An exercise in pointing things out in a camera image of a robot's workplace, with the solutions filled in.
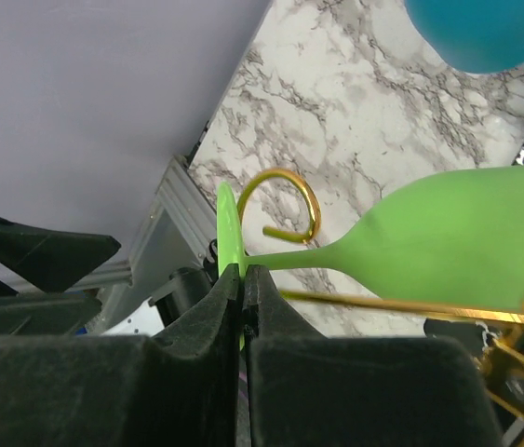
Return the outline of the black right gripper left fingers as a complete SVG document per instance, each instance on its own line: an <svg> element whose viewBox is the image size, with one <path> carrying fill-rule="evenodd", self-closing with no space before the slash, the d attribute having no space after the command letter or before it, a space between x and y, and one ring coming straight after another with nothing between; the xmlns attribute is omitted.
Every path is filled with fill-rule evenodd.
<svg viewBox="0 0 524 447"><path fill-rule="evenodd" d="M156 336L0 336L0 446L235 444L241 280Z"/></svg>

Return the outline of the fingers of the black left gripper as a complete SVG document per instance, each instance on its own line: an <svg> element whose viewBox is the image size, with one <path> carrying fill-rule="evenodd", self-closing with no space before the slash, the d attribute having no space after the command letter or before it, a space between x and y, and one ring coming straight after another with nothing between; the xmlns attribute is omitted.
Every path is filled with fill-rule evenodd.
<svg viewBox="0 0 524 447"><path fill-rule="evenodd" d="M60 232L0 217L0 335L78 334L101 302L71 287L113 257L110 236Z"/></svg>

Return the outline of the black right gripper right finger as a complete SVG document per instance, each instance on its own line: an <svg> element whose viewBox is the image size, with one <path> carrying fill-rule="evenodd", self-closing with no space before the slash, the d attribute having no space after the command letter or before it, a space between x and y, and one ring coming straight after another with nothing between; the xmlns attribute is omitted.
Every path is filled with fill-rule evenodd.
<svg viewBox="0 0 524 447"><path fill-rule="evenodd" d="M269 271L244 279L249 414L257 446L498 446L469 354L451 339L328 338Z"/></svg>

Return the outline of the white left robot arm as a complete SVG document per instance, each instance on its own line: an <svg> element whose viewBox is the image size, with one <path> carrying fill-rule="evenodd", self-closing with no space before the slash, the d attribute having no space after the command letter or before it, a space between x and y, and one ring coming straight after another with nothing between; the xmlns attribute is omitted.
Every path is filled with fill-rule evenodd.
<svg viewBox="0 0 524 447"><path fill-rule="evenodd" d="M202 235L182 213L159 209L132 260L120 243L0 217L0 335L155 335L209 291Z"/></svg>

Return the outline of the green wine glass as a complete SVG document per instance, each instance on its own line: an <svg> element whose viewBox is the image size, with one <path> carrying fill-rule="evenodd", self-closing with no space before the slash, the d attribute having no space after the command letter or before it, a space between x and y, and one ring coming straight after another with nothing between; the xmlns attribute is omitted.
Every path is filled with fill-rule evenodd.
<svg viewBox="0 0 524 447"><path fill-rule="evenodd" d="M524 166L441 172L369 209L327 246L248 256L232 188L217 192L218 267L331 269L370 304L524 330Z"/></svg>

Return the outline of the blue wine glass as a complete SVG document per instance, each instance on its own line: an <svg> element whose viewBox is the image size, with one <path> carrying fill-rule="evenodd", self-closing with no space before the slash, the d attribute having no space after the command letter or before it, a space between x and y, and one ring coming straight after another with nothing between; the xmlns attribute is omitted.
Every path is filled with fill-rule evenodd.
<svg viewBox="0 0 524 447"><path fill-rule="evenodd" d="M491 74L524 63L524 0L406 1L410 21L452 68Z"/></svg>

